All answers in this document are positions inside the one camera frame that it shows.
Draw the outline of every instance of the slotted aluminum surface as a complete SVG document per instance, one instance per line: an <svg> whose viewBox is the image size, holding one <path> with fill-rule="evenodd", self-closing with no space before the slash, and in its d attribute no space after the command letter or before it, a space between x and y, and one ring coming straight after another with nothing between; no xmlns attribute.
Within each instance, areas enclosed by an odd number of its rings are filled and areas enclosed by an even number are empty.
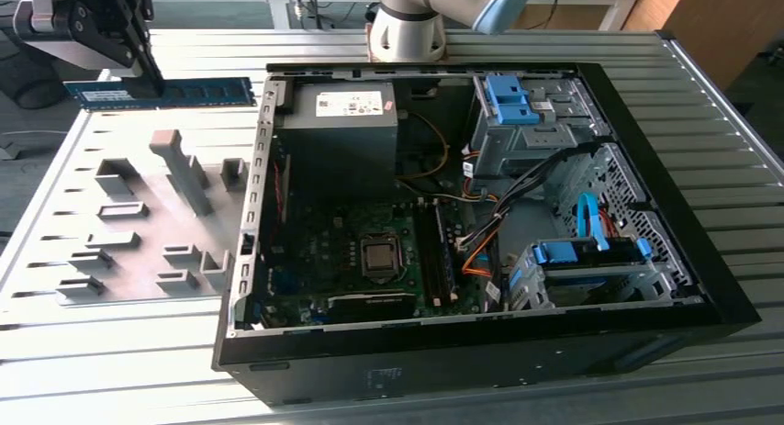
<svg viewBox="0 0 784 425"><path fill-rule="evenodd" d="M358 62L363 34L263 30L157 31L152 42L169 78L249 76L256 94L268 62ZM525 32L450 34L460 62L582 61L603 64L658 156L709 230L761 323L686 348L630 375L383 401L269 411L209 369L219 301L207 298L60 308L52 295L6 299L0 313L0 418L38 423L782 423L784 188L778 162L703 80L675 43L653 34ZM193 111L180 128L204 129L204 157L249 154L257 112ZM0 262L4 293L34 277L10 266L38 241L50 191L74 148L112 123L81 114Z"/></svg>

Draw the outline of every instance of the blue cable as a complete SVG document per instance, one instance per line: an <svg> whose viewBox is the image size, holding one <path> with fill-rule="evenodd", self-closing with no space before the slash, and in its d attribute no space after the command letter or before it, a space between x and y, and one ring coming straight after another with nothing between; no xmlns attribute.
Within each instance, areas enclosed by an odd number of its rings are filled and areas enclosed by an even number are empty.
<svg viewBox="0 0 784 425"><path fill-rule="evenodd" d="M585 209L587 208L587 218L590 220L590 234L585 227ZM599 217L599 200L590 193L581 193L577 200L577 237L593 237L599 246L599 251L607 251L610 244L603 238L603 231L601 230Z"/></svg>

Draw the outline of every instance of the label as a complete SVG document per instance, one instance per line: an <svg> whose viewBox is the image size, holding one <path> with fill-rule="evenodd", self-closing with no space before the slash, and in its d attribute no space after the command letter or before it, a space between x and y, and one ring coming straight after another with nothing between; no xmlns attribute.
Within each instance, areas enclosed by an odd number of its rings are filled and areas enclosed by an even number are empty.
<svg viewBox="0 0 784 425"><path fill-rule="evenodd" d="M474 164L468 162L463 162L463 176L467 178L474 178Z"/></svg>
<svg viewBox="0 0 784 425"><path fill-rule="evenodd" d="M379 368L364 373L366 386L374 390L388 390L403 377L403 367Z"/></svg>
<svg viewBox="0 0 784 425"><path fill-rule="evenodd" d="M534 107L534 110L554 110L553 103L550 101L531 102L530 106Z"/></svg>
<svg viewBox="0 0 784 425"><path fill-rule="evenodd" d="M322 92L316 96L316 117L380 115L380 92Z"/></svg>
<svg viewBox="0 0 784 425"><path fill-rule="evenodd" d="M484 286L484 292L495 302L500 301L500 289L498 289L498 287L492 284L491 281L487 281L487 285Z"/></svg>
<svg viewBox="0 0 784 425"><path fill-rule="evenodd" d="M88 102L132 101L133 98L125 90L109 90L102 92L81 92Z"/></svg>

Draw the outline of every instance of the motherboard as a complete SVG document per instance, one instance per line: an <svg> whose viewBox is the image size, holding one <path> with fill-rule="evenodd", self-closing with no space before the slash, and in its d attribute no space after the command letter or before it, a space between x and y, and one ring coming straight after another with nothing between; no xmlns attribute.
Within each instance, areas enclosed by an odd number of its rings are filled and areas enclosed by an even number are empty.
<svg viewBox="0 0 784 425"><path fill-rule="evenodd" d="M300 204L284 225L264 283L271 326L479 312L479 284L451 252L464 232L456 201Z"/></svg>

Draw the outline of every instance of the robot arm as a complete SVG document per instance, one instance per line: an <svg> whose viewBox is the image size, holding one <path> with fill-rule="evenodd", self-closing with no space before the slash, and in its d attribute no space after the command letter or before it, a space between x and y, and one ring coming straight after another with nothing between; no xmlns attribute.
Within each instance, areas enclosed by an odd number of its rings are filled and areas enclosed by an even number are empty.
<svg viewBox="0 0 784 425"><path fill-rule="evenodd" d="M380 0L370 34L374 59L436 61L444 52L440 14L482 33L502 32L527 0ZM13 28L30 46L85 69L110 69L129 95L157 98L165 82L149 48L152 0L21 0Z"/></svg>
<svg viewBox="0 0 784 425"><path fill-rule="evenodd" d="M506 30L527 0L380 0L370 51L384 62L426 62L446 46L439 15L490 35Z"/></svg>
<svg viewBox="0 0 784 425"><path fill-rule="evenodd" d="M143 99L160 97L164 87L149 50L152 18L152 0L21 0L13 28L26 44L64 61L113 70Z"/></svg>

